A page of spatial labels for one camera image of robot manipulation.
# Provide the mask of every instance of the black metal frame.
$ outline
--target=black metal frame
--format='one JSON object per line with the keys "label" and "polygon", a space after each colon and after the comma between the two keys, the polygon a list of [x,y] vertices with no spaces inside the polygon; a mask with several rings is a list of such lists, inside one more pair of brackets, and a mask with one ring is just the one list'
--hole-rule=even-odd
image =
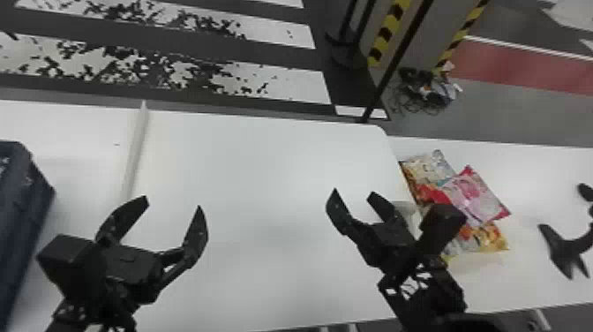
{"label": "black metal frame", "polygon": [[385,92],[387,85],[389,85],[389,81],[391,81],[391,78],[394,76],[395,70],[397,70],[397,67],[399,67],[400,62],[403,59],[403,56],[408,50],[409,45],[412,43],[414,36],[416,36],[416,33],[422,25],[422,22],[424,21],[426,14],[431,9],[432,4],[434,4],[434,0],[422,0],[422,3],[420,4],[420,8],[418,9],[416,16],[412,20],[412,23],[410,24],[408,31],[406,31],[406,34],[403,36],[402,43],[400,43],[400,46],[395,51],[394,58],[391,60],[391,63],[387,67],[385,74],[381,78],[381,81],[377,86],[377,89],[375,90],[375,94],[371,99],[371,103],[369,103],[369,105],[364,110],[364,114],[357,119],[357,122],[359,124],[366,124],[369,122],[369,118],[371,117],[372,112],[375,110],[375,107],[377,107],[377,104],[380,102],[381,96]]}
{"label": "black metal frame", "polygon": [[[371,19],[372,10],[375,8],[376,3],[377,0],[367,0],[352,42],[349,42],[346,47],[338,47],[332,50],[332,59],[340,66],[349,69],[362,69],[366,67],[366,57],[360,53],[359,44],[363,39],[364,30],[369,24],[369,19]],[[344,31],[346,31],[348,24],[349,21],[348,23],[342,23]]]}
{"label": "black metal frame", "polygon": [[332,45],[345,46],[351,45],[354,42],[353,36],[348,36],[348,32],[350,21],[352,21],[352,16],[354,16],[354,10],[356,9],[357,4],[358,0],[350,0],[340,27],[337,28],[337,26],[331,26],[326,30],[326,39]]}

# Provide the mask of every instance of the hazard stripe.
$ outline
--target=hazard stripe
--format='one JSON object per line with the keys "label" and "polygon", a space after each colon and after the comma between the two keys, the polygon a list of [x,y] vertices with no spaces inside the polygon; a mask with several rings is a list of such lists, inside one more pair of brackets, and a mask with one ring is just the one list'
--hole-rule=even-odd
{"label": "hazard stripe", "polygon": [[389,8],[383,26],[377,34],[371,52],[369,52],[368,62],[369,66],[379,65],[383,54],[389,49],[389,42],[394,37],[397,30],[400,28],[403,15],[409,8],[412,0],[394,0]]}
{"label": "hazard stripe", "polygon": [[453,41],[451,41],[449,47],[447,47],[443,55],[440,56],[439,61],[437,62],[437,65],[435,65],[432,72],[434,72],[437,75],[440,74],[440,72],[443,70],[443,66],[453,56],[455,49],[457,49],[459,44],[462,43],[463,38],[465,38],[465,36],[468,35],[469,30],[476,23],[477,18],[479,18],[480,15],[482,15],[489,1],[490,0],[480,1],[479,4],[477,4],[476,8],[474,8],[469,13],[468,17],[465,19],[465,23],[463,23],[462,28],[457,32],[457,34],[455,34],[455,36],[453,37]]}

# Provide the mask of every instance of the colorful snack package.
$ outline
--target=colorful snack package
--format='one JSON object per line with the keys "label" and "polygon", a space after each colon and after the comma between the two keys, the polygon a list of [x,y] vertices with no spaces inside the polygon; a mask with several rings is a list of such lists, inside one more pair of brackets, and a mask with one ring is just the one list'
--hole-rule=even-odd
{"label": "colorful snack package", "polygon": [[467,224],[450,245],[456,251],[446,250],[447,256],[459,252],[495,253],[508,250],[507,240],[493,221],[510,215],[510,212],[470,166],[434,190],[432,200],[453,204],[468,217]]}
{"label": "colorful snack package", "polygon": [[510,215],[508,209],[488,188],[484,180],[470,167],[439,186],[439,189],[468,217],[474,229],[483,223]]}
{"label": "colorful snack package", "polygon": [[439,182],[455,176],[455,171],[440,150],[400,162],[409,189],[418,205],[432,204],[431,192]]}

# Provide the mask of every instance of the navy blue container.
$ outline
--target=navy blue container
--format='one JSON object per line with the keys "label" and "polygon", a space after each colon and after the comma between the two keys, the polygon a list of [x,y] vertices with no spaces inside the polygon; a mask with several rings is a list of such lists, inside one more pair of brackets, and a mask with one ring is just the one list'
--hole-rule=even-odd
{"label": "navy blue container", "polygon": [[0,140],[0,331],[14,300],[55,195],[18,142]]}

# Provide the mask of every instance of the white tabletop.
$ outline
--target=white tabletop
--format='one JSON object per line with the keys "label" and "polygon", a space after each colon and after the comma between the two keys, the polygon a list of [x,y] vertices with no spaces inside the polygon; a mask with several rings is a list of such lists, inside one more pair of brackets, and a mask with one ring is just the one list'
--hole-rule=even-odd
{"label": "white tabletop", "polygon": [[[21,140],[58,196],[41,245],[91,237],[118,204],[133,111],[3,102],[2,137]],[[25,119],[47,118],[21,130]],[[253,331],[392,317],[353,244],[325,213],[337,187],[351,211],[378,220],[372,190],[411,200],[387,136],[374,126],[151,112],[135,194],[152,206],[124,242],[177,246],[195,207],[210,242],[153,306],[140,331]],[[60,300],[36,263],[11,330],[44,330]]]}
{"label": "white tabletop", "polygon": [[325,213],[334,187],[378,220],[377,191],[411,200],[378,127],[151,112],[134,192],[152,206],[129,241],[179,245],[196,205],[210,242],[141,331],[257,331],[393,317],[368,268]]}
{"label": "white tabletop", "polygon": [[[399,159],[440,149],[454,169],[470,164],[510,209],[497,222],[511,248],[503,253],[472,253],[451,261],[450,270],[469,312],[495,312],[593,302],[593,280],[574,271],[564,277],[549,259],[537,228],[550,224],[566,239],[589,229],[590,204],[576,185],[593,185],[593,149],[542,147],[459,140],[390,137]],[[593,272],[593,250],[582,255]]]}
{"label": "white tabletop", "polygon": [[[93,237],[118,204],[136,112],[0,101],[0,140],[25,144],[56,188],[36,253],[57,233]],[[60,299],[32,262],[12,312],[11,330],[45,330]]]}

